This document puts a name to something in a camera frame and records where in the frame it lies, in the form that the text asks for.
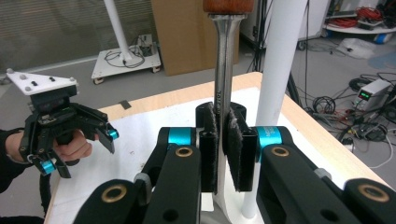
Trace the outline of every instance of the white stand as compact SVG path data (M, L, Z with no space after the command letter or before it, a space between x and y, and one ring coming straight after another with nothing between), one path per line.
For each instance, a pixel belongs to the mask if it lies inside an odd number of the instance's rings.
M135 45L128 48L114 0L105 0L105 4L120 48L104 50L99 53L92 73L93 83L100 84L104 81L104 77L146 68L152 68L153 72L160 71L161 60L157 46L155 44L151 45L151 56L143 58L134 55L132 51L143 55L139 48L141 46Z
M294 52L303 22L304 1L274 1L271 26L268 31L268 46L264 59L262 87L260 90L257 126L276 126L288 84ZM245 194L242 214L247 218L256 215L256 196L260 164L256 163L253 190Z

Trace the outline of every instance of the metal rod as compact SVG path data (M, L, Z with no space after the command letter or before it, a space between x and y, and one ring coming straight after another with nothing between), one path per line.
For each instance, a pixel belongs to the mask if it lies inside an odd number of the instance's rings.
M239 23L247 15L209 15L218 32L218 60L215 74L215 114L219 119L220 139L228 122L233 82L233 40Z
M214 112L218 121L219 129L219 156L218 156L218 193L214 200L229 218L227 204L225 202L224 185L226 158L224 154L224 142L226 141L228 119L231 106L231 91L233 82L233 39L235 31L246 14L241 15L218 15L209 14L209 18L215 23L218 32L218 61L215 74L215 99Z

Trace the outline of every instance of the white shelf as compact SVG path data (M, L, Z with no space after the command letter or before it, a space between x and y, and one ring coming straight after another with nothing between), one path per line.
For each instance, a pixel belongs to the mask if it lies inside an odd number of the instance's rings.
M333 27L333 26L329 26L329 25L323 25L323 28L326 30L347 33L347 34L357 34L357 35L378 35L378 34L388 34L388 33L396 32L396 27L393 29L388 29L388 28L384 28L382 26L377 26L372 31L363 30L363 29L356 28L356 27L337 28L337 27Z

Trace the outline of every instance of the human hand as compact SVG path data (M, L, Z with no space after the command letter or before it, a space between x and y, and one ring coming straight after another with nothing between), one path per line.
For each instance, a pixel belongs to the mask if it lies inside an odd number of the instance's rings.
M80 130L73 131L73 140L67 145L58 145L55 141L54 149L62 161L75 161L85 158L92 153L92 144L87 142L84 134Z
M23 132L11 134L6 139L6 153L12 160L16 162L23 162L23 158L20 153L20 144L22 138Z

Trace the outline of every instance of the black sleeve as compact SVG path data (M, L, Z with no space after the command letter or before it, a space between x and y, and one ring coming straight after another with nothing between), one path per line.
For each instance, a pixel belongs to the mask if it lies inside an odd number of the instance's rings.
M19 131L20 129L7 132L0 130L0 193L4 192L12 180L20 175L24 169L31 166L31 164L20 164L12 161L6 153L6 139Z

